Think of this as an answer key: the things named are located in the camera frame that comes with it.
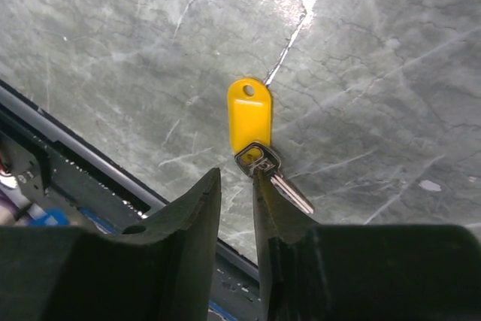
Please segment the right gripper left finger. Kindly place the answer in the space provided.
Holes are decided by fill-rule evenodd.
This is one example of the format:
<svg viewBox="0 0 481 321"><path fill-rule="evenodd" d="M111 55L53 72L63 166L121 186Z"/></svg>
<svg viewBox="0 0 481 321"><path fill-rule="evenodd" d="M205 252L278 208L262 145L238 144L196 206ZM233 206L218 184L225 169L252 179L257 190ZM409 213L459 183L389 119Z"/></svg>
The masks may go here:
<svg viewBox="0 0 481 321"><path fill-rule="evenodd" d="M1 229L3 320L205 320L221 175L119 234L73 226Z"/></svg>

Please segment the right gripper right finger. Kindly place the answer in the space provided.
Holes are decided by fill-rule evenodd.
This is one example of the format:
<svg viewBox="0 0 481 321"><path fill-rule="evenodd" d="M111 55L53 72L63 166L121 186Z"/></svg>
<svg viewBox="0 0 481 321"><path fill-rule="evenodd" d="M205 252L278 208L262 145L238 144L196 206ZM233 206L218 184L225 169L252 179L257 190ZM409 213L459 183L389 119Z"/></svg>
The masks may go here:
<svg viewBox="0 0 481 321"><path fill-rule="evenodd" d="M253 179L266 320L478 320L480 243L457 225L326 225Z"/></svg>

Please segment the yellow tag key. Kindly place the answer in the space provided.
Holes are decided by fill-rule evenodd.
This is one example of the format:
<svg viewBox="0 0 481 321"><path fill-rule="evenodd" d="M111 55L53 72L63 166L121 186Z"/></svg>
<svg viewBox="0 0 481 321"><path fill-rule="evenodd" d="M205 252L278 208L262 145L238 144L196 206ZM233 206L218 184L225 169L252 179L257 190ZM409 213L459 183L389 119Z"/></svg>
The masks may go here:
<svg viewBox="0 0 481 321"><path fill-rule="evenodd" d="M263 82L255 78L236 80L227 92L228 127L234 161L248 177L262 172L287 199L307 214L310 201L281 173L282 160L271 146L273 100Z"/></svg>

